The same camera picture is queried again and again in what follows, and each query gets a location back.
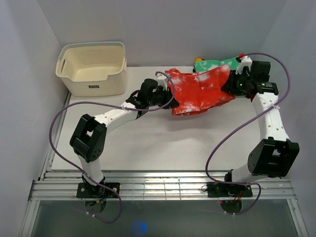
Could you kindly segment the red white tie-dye trousers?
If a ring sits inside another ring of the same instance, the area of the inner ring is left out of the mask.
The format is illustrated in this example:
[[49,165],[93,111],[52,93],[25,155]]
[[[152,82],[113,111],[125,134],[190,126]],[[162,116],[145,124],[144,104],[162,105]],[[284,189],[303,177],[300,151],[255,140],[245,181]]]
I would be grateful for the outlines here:
[[172,109],[175,116],[190,116],[224,105],[235,96],[221,90],[227,82],[230,68],[224,64],[200,73],[182,73],[176,68],[166,71],[175,87],[175,100],[179,106]]

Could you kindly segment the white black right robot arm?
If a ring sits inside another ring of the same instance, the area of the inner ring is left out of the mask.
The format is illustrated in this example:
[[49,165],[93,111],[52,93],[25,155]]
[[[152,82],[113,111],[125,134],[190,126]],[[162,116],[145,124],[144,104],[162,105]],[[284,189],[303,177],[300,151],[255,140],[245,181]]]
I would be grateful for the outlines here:
[[240,196],[248,192],[251,183],[262,178],[283,178],[293,165],[299,145],[292,142],[282,123],[277,85],[269,82],[271,64],[253,61],[244,56],[238,59],[238,67],[231,71],[227,82],[222,86],[224,92],[249,98],[259,116],[260,142],[251,151],[247,163],[225,175],[224,193]]

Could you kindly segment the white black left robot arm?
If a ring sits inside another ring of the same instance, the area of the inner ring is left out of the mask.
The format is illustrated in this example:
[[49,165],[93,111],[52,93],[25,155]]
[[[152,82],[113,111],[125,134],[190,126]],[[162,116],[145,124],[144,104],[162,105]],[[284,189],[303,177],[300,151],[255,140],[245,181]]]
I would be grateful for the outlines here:
[[95,116],[85,114],[80,118],[70,145],[81,162],[84,188],[90,195],[97,198],[105,192],[105,177],[99,157],[104,150],[106,136],[125,123],[139,119],[151,107],[178,107],[174,93],[175,85],[170,77],[160,75],[157,79],[145,79],[140,89],[118,108]]

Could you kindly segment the green white tie-dye trousers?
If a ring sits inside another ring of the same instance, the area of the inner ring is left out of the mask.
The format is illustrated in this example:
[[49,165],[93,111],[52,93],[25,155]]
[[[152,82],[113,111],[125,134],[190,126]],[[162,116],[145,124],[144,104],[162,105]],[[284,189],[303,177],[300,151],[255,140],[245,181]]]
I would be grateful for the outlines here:
[[225,60],[204,60],[200,62],[195,62],[193,67],[193,72],[205,72],[212,70],[214,68],[220,67],[222,65],[228,65],[231,70],[236,70],[238,67],[238,62],[235,58],[225,59]]

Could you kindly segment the cream perforated plastic basket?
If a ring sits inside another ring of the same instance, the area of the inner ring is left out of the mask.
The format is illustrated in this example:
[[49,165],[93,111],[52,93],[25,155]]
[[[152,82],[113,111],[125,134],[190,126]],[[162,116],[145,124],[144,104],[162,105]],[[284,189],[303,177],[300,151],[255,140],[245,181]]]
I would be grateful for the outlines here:
[[62,48],[55,73],[73,96],[112,96],[126,91],[126,65],[122,42],[73,43]]

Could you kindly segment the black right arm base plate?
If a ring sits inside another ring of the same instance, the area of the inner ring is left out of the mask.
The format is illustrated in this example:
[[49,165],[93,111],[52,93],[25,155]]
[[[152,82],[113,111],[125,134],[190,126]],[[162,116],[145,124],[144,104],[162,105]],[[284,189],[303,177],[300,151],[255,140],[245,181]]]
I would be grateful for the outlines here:
[[251,186],[223,184],[218,182],[207,182],[207,196],[209,198],[237,198],[237,197],[253,197]]

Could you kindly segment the aluminium table frame rails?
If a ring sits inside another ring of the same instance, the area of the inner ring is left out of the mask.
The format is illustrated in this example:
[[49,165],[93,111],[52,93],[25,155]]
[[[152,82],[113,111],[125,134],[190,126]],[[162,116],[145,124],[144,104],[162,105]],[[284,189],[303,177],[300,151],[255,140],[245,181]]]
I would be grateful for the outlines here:
[[69,96],[71,107],[62,114],[40,179],[31,187],[21,236],[241,236],[306,237],[297,195],[287,178],[265,178],[243,197],[241,215],[225,213],[218,198],[209,198],[206,184],[222,180],[230,169],[247,163],[260,141],[257,122],[233,137],[222,139],[256,116],[244,97],[196,116],[172,116],[158,110],[112,131],[100,156],[107,182],[120,183],[120,198],[107,201],[92,217],[83,198],[80,161],[69,144],[85,114],[107,108],[95,102],[121,103],[126,95],[96,97],[92,104]]

